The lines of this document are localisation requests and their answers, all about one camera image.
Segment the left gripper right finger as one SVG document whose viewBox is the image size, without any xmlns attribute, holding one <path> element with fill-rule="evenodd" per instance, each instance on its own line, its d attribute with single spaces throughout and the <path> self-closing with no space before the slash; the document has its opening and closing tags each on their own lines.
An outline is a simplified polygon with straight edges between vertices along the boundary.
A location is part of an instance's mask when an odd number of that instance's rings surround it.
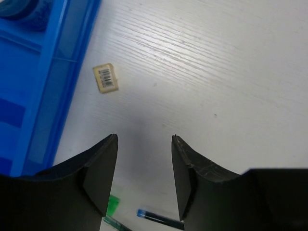
<svg viewBox="0 0 308 231">
<path fill-rule="evenodd" d="M 179 218 L 187 231 L 305 231 L 308 171 L 254 168 L 229 171 L 171 140 Z"/>
</svg>

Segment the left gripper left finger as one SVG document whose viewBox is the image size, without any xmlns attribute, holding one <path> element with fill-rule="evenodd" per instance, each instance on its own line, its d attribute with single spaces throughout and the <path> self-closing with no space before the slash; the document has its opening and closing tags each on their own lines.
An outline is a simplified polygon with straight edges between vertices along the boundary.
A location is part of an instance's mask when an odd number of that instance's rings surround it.
<svg viewBox="0 0 308 231">
<path fill-rule="evenodd" d="M 98 231 L 106 215 L 118 152 L 111 134 L 33 176 L 0 177 L 3 231 Z"/>
</svg>

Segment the blue cleaning gel jar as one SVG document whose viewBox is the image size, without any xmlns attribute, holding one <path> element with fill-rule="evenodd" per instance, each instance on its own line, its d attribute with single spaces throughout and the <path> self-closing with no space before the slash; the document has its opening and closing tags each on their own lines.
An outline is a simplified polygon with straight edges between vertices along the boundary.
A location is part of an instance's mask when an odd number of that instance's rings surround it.
<svg viewBox="0 0 308 231">
<path fill-rule="evenodd" d="M 45 30 L 52 0 L 1 0 L 0 17 L 34 31 Z"/>
</svg>

